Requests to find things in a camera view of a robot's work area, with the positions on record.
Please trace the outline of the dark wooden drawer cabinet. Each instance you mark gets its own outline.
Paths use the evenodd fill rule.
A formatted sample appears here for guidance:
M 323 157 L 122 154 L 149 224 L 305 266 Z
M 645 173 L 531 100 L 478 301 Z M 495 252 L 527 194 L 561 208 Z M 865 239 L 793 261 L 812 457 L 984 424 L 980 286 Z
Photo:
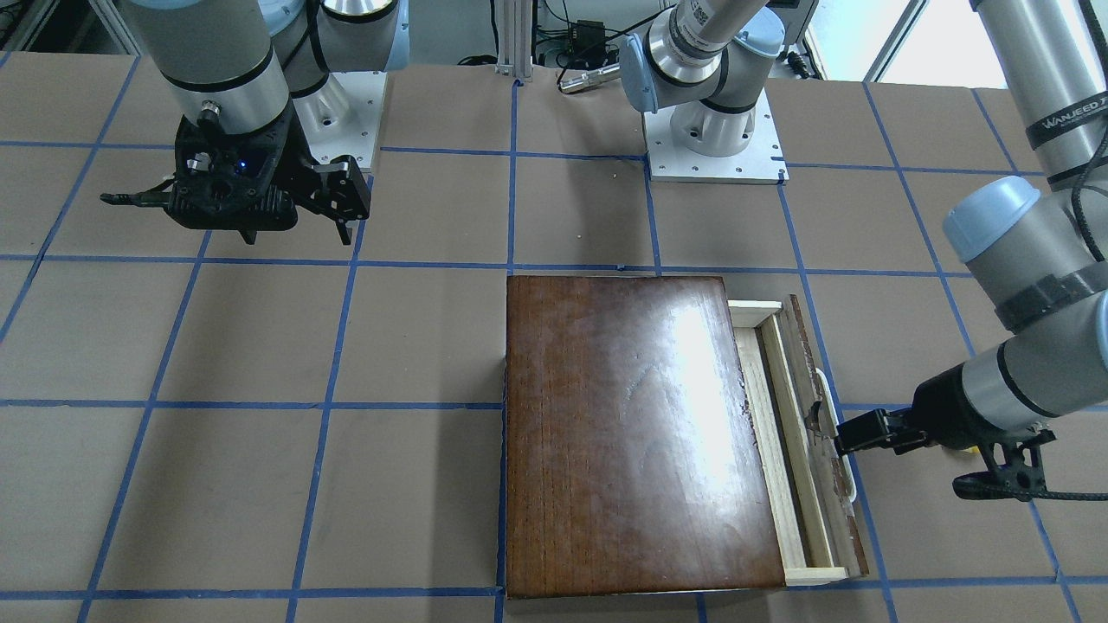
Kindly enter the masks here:
M 506 594 L 783 588 L 724 280 L 506 282 Z

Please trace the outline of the light wood drawer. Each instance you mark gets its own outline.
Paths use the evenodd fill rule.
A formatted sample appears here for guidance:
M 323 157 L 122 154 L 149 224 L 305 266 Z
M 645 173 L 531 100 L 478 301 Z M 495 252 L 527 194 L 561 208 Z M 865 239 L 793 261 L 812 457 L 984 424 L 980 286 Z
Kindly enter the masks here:
M 832 400 L 799 298 L 732 300 L 728 309 L 786 584 L 866 578 L 854 476 L 834 442 L 806 439 L 808 406 Z

